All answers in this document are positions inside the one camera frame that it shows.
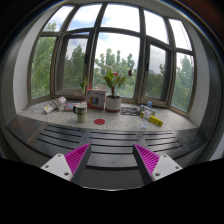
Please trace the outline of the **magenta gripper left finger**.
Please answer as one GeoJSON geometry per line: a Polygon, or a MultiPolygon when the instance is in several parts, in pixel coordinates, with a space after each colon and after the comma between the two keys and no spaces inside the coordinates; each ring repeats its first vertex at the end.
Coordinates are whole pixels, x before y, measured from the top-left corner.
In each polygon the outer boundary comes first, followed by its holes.
{"type": "Polygon", "coordinates": [[[91,145],[85,144],[65,155],[56,154],[42,166],[42,169],[79,185],[90,154],[91,145]]]}

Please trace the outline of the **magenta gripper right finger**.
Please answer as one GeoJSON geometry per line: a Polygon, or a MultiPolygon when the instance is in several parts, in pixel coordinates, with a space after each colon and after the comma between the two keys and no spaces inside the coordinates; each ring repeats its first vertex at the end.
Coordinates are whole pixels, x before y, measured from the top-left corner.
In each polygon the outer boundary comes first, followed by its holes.
{"type": "Polygon", "coordinates": [[[133,145],[133,155],[145,185],[182,169],[182,167],[167,154],[158,155],[138,144],[133,145]]]}

